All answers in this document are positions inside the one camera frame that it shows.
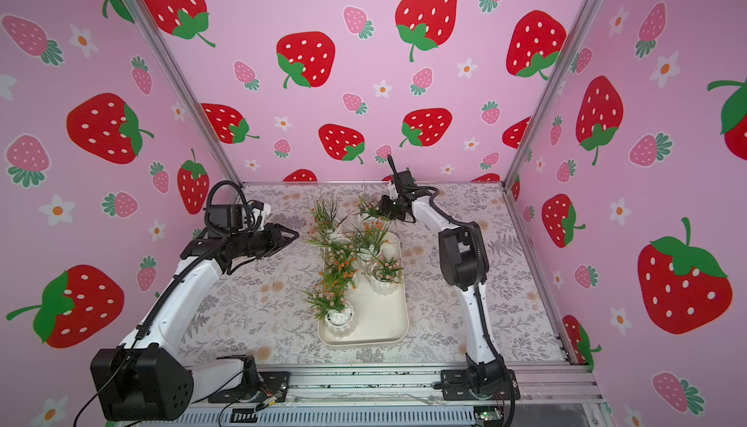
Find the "potted plant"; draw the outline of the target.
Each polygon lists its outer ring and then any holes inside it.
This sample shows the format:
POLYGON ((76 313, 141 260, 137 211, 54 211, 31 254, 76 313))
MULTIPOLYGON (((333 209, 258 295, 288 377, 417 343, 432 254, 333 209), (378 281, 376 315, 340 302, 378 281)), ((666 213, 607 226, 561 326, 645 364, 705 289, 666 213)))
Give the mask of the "potted plant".
POLYGON ((359 195, 358 216, 362 224, 367 222, 387 222, 389 218, 379 210, 379 204, 359 195))
POLYGON ((338 218, 338 201, 334 197, 320 197, 314 202, 312 209, 314 226, 310 233, 310 242, 321 247, 333 244, 346 244, 349 237, 342 229, 342 222, 338 218))
POLYGON ((303 292, 315 317, 334 337, 347 337, 357 325, 348 294, 355 290, 353 281, 358 269, 350 244, 333 243, 323 248, 322 269, 311 290, 303 292))

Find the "white pot orange flower plant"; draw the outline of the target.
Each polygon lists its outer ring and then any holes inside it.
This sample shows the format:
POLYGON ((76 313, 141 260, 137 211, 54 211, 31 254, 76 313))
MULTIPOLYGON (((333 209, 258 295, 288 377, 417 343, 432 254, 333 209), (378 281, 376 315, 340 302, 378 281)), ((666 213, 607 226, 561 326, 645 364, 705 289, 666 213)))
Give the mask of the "white pot orange flower plant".
POLYGON ((363 224, 352 234, 351 245, 357 260, 363 265, 374 263, 381 256, 381 249, 385 244, 388 226, 375 221, 363 224))

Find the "white pot pink flower plant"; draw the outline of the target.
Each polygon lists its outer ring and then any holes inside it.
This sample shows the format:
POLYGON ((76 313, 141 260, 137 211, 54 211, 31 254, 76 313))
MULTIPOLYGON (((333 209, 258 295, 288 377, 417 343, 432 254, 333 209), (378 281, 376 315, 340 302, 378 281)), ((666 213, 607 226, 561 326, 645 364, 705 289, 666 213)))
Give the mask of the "white pot pink flower plant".
POLYGON ((403 267, 395 257, 380 255, 375 259, 368 273, 373 291, 379 296, 394 293, 403 282, 403 267))

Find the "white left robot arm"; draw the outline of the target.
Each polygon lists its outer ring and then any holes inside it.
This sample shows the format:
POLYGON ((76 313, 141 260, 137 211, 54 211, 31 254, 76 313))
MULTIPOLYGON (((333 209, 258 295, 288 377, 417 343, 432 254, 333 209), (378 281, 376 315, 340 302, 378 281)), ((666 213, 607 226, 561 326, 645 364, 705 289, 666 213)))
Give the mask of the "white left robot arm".
POLYGON ((210 290, 233 272, 235 259, 272 257, 298 238, 295 230, 268 223, 258 232, 208 232, 192 240, 145 318, 117 347, 99 350, 91 361, 104 417, 173 421, 196 402, 233 402, 264 393, 252 357, 226 356, 188 368, 178 359, 178 347, 210 290))

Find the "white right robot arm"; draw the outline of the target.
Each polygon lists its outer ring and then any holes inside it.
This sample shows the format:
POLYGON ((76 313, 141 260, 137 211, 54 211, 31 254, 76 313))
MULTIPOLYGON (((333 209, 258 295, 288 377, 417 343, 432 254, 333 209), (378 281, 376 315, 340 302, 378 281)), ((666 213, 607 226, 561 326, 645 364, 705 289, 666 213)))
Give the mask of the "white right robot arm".
POLYGON ((401 288, 403 259, 395 253, 398 244, 380 219, 412 218, 435 232, 441 274, 461 298, 468 339, 462 385, 477 399, 515 402, 519 388, 496 346, 488 318, 489 263, 482 230, 475 222, 457 220, 443 211, 435 203, 438 193, 435 187, 402 187, 384 195, 377 214, 353 232, 342 229, 336 201, 316 201, 315 226, 307 243, 320 250, 323 267, 314 288, 305 292, 305 302, 329 328, 345 331, 358 315, 349 300, 357 277, 363 277, 377 294, 401 288))

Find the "cream storage tray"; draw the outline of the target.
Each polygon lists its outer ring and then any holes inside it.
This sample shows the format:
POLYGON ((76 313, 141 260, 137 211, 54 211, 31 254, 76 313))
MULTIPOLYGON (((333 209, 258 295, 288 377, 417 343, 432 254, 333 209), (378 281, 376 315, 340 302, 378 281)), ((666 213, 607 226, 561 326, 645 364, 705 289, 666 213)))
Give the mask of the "cream storage tray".
POLYGON ((318 335, 321 341, 334 348, 343 349, 354 346, 391 344, 404 339, 409 329, 409 317, 404 284, 404 265, 400 241, 392 232, 386 235, 387 240, 381 249, 381 255, 395 257, 403 267, 403 282, 399 288, 388 296, 379 296, 374 292, 368 273, 373 263, 363 265, 355 256, 358 273, 354 278, 355 290, 348 294, 353 304, 357 325, 347 337, 334 337, 319 321, 318 335))

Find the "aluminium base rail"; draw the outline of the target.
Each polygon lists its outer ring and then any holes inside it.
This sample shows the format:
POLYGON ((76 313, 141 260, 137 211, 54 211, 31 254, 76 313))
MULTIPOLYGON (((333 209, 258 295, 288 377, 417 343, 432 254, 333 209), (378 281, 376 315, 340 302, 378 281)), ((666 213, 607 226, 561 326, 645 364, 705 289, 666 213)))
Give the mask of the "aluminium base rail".
POLYGON ((591 373, 560 363, 513 365, 511 382, 476 395, 461 364, 282 366, 263 388, 219 382, 173 419, 126 426, 612 426, 591 373))

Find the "silver corner frame post left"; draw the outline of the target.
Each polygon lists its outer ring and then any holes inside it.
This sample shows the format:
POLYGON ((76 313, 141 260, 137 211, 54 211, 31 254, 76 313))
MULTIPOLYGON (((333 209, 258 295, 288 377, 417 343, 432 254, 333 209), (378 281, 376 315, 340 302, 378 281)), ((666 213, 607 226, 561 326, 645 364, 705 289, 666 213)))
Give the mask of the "silver corner frame post left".
POLYGON ((177 60, 163 37, 161 37, 163 33, 161 33, 161 29, 150 16, 145 2, 143 0, 123 0, 123 2, 130 10, 135 24, 138 26, 149 48, 153 51, 155 58, 159 61, 159 65, 163 69, 165 76, 167 76, 167 80, 179 98, 179 101, 187 110, 193 121, 193 125, 202 137, 204 145, 208 148, 212 158, 214 158, 220 167, 223 178, 241 185, 242 180, 240 176, 222 148, 221 142, 214 133, 206 113, 202 110, 202 106, 200 106, 200 102, 192 91, 177 60))

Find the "silver corner frame post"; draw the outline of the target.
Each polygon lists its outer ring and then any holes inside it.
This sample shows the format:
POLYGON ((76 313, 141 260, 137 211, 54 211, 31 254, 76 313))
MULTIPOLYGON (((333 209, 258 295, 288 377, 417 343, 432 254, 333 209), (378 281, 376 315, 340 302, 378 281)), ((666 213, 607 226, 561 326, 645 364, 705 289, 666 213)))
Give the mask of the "silver corner frame post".
POLYGON ((212 158, 214 158, 220 167, 223 178, 241 185, 242 180, 240 176, 222 148, 221 142, 214 133, 206 113, 202 110, 202 106, 200 106, 200 102, 192 91, 177 60, 163 37, 161 37, 163 33, 161 33, 161 29, 150 16, 145 2, 143 0, 123 0, 123 2, 130 10, 135 24, 138 26, 149 48, 153 51, 155 58, 159 61, 159 65, 163 69, 165 76, 167 76, 167 80, 179 98, 179 101, 187 110, 193 121, 193 125, 202 137, 204 145, 208 148, 212 158))
POLYGON ((532 114, 527 130, 519 144, 519 150, 515 156, 515 160, 512 162, 506 179, 503 181, 503 191, 507 193, 511 187, 513 187, 523 163, 526 159, 528 151, 532 148, 534 140, 537 137, 537 133, 542 128, 544 119, 546 119, 548 113, 552 109, 552 104, 561 85, 565 82, 567 74, 570 70, 571 62, 575 53, 579 51, 583 41, 585 40, 589 28, 593 24, 593 20, 597 16, 604 0, 583 0, 579 12, 575 17, 572 27, 568 31, 567 39, 563 50, 558 57, 558 61, 552 67, 552 74, 545 88, 540 94, 537 106, 534 113, 532 114))

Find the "silver corner frame post right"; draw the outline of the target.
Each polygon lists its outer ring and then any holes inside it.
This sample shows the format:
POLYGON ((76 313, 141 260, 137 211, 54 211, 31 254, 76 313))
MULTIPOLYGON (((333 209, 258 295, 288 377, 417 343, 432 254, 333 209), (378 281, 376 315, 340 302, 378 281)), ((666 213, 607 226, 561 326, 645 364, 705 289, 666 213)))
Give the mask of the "silver corner frame post right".
POLYGON ((511 187, 513 187, 523 163, 526 159, 528 151, 532 148, 534 140, 537 137, 537 133, 542 128, 544 119, 546 119, 548 113, 552 109, 552 104, 561 85, 565 82, 567 74, 570 70, 571 62, 575 53, 579 51, 583 41, 585 40, 589 28, 593 24, 593 20, 597 16, 604 0, 583 0, 579 12, 575 17, 572 27, 568 31, 567 39, 563 50, 558 57, 558 61, 552 67, 552 74, 545 88, 540 94, 537 106, 534 113, 532 114, 527 130, 519 144, 519 150, 515 156, 515 160, 512 162, 506 179, 503 181, 503 191, 507 193, 511 187))

